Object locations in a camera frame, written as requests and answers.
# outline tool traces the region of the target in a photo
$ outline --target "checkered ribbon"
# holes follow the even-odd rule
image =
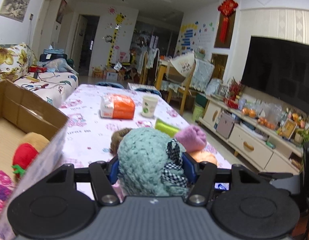
[[[180,147],[178,141],[173,138],[167,145],[166,153],[173,161],[166,163],[161,174],[161,179],[168,181],[175,186],[187,187],[188,179],[183,175],[176,175],[171,170],[182,170],[182,155],[180,154]]]

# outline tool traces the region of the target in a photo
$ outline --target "tissue package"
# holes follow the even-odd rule
[[[112,119],[133,119],[135,107],[135,103],[128,96],[104,95],[101,97],[100,116]]]

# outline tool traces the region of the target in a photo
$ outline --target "black circular disc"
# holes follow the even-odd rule
[[[221,194],[212,213],[224,230],[250,239],[282,237],[293,230],[300,214],[290,197],[262,184],[243,184]]]
[[[24,237],[63,238],[85,228],[95,215],[93,201],[79,191],[29,193],[14,199],[7,211],[14,232]]]

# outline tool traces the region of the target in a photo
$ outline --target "television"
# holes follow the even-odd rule
[[[309,114],[309,45],[252,36],[241,82]]]

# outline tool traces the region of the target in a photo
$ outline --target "green trash can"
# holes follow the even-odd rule
[[[194,122],[199,120],[200,117],[203,117],[203,112],[204,112],[204,108],[198,105],[197,103],[195,103],[191,120]]]

